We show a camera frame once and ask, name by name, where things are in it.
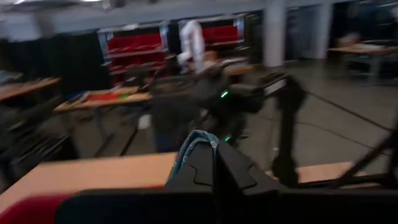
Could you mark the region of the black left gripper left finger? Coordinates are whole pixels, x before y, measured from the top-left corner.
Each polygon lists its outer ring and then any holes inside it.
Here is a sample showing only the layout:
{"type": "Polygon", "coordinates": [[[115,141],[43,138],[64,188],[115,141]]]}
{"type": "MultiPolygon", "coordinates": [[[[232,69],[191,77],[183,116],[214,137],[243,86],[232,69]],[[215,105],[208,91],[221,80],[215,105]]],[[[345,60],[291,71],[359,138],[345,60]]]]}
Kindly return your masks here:
{"type": "Polygon", "coordinates": [[[213,149],[208,143],[195,146],[182,166],[164,186],[167,190],[212,190],[213,149]]]}

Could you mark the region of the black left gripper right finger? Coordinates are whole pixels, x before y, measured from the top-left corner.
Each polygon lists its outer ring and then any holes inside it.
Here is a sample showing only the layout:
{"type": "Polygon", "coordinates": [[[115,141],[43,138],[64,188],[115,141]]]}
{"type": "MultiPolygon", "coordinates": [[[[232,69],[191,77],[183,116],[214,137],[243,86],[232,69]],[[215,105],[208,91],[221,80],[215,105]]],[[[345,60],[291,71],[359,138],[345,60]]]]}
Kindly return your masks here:
{"type": "Polygon", "coordinates": [[[243,153],[221,141],[217,153],[240,190],[280,190],[285,187],[256,167],[243,153]]]}

